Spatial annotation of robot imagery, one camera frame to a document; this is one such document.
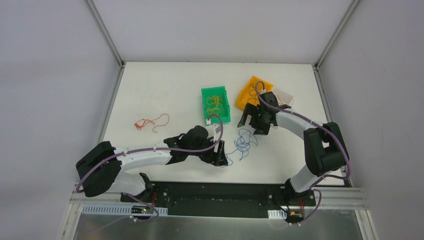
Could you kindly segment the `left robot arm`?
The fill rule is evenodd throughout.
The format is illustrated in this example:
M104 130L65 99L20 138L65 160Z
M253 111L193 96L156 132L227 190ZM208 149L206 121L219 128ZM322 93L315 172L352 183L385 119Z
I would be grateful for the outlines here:
M186 133L139 149L114 147L110 141L103 141L76 163L80 178L76 191L89 198L106 192L130 194L140 202L147 202L153 195L150 180L145 173L130 173L130 170L177 164L189 156L215 167L227 166L225 142L221 137L221 126L212 124L197 125Z

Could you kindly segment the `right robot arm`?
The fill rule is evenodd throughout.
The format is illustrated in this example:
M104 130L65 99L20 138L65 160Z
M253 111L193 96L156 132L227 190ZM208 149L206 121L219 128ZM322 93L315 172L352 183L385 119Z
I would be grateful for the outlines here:
M279 105L273 92L260 95L259 104L247 103L237 124L249 124L254 134L266 136L271 126L289 130L303 140L305 165L286 181L284 200L296 205L323 178L348 164L349 156L335 122L319 124L291 109Z

